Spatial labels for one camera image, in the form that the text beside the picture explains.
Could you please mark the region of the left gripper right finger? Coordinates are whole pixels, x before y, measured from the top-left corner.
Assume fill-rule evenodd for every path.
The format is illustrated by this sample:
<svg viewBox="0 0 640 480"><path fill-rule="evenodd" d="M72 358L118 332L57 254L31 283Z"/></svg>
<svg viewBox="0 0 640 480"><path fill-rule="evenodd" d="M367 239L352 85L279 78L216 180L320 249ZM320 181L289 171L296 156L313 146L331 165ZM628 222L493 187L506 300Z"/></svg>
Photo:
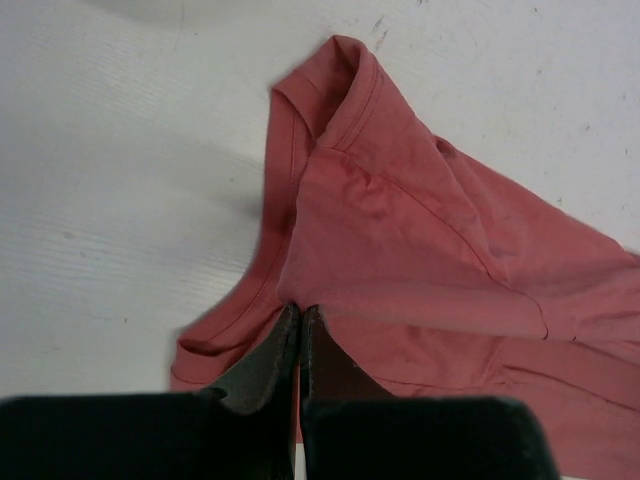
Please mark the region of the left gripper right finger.
<svg viewBox="0 0 640 480"><path fill-rule="evenodd" d="M301 430L309 479L392 479L400 402L346 353L319 306L303 317Z"/></svg>

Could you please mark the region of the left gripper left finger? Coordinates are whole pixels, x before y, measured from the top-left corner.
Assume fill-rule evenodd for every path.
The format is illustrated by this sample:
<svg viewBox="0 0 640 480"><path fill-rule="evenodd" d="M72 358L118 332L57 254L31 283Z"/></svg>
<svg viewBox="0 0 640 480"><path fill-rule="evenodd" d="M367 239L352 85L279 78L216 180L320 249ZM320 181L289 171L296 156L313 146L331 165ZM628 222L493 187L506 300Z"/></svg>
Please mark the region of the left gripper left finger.
<svg viewBox="0 0 640 480"><path fill-rule="evenodd" d="M267 337L200 395L211 402L199 479L292 479L300 311L285 306Z"/></svg>

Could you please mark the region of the salmon pink t shirt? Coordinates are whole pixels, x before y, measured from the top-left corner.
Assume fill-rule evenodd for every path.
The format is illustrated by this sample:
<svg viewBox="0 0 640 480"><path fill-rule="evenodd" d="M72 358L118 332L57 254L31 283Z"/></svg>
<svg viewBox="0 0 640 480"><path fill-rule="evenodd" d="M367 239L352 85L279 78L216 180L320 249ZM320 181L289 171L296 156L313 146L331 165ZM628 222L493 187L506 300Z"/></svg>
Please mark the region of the salmon pink t shirt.
<svg viewBox="0 0 640 480"><path fill-rule="evenodd" d="M639 475L638 256L432 134L346 36L272 90L257 253L179 337L171 388L216 380L288 303L394 394L512 396L563 474Z"/></svg>

